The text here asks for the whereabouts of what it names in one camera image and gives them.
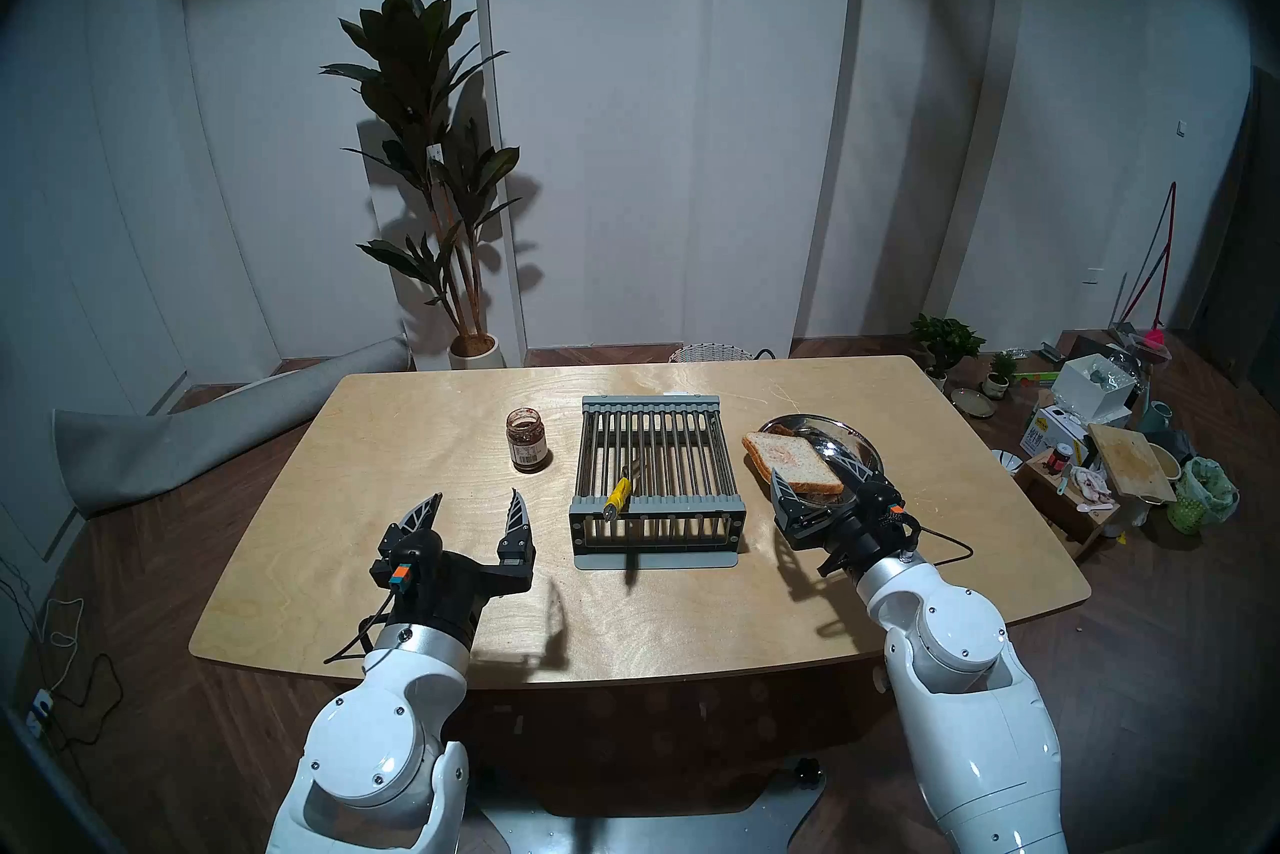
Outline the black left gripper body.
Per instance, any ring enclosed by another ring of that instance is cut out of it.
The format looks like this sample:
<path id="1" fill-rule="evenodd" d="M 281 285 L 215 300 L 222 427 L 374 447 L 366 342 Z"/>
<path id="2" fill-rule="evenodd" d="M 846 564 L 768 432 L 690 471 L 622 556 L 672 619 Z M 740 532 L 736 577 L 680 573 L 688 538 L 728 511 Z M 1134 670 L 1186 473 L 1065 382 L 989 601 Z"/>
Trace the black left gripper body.
<path id="1" fill-rule="evenodd" d="M 388 626 L 433 627 L 468 649 L 492 599 L 531 589 L 535 544 L 502 545 L 500 539 L 499 562 L 481 565 L 445 551 L 434 531 L 385 538 Z"/>

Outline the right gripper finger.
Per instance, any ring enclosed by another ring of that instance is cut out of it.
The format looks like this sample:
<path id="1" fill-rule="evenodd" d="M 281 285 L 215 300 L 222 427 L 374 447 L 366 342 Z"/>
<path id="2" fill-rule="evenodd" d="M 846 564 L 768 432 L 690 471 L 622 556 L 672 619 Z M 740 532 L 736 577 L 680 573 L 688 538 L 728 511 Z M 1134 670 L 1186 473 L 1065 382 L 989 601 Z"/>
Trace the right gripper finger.
<path id="1" fill-rule="evenodd" d="M 829 467 L 829 471 L 835 472 L 850 490 L 858 490 L 861 484 L 877 475 L 874 469 L 861 463 L 849 448 L 845 448 L 838 442 L 824 442 L 824 462 Z"/>
<path id="2" fill-rule="evenodd" d="M 780 474 L 771 475 L 771 499 L 777 529 L 814 529 L 818 504 L 803 498 Z"/>

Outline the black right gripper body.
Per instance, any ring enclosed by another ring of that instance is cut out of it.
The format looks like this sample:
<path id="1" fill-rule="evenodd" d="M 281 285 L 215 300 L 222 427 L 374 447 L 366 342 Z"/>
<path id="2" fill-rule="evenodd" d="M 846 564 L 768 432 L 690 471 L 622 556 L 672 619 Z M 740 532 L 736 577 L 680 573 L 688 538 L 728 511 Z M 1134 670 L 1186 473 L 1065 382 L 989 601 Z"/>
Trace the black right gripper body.
<path id="1" fill-rule="evenodd" d="M 878 483 L 861 481 L 849 495 L 818 506 L 794 499 L 794 551 L 822 549 L 819 576 L 861 576 L 878 562 Z"/>

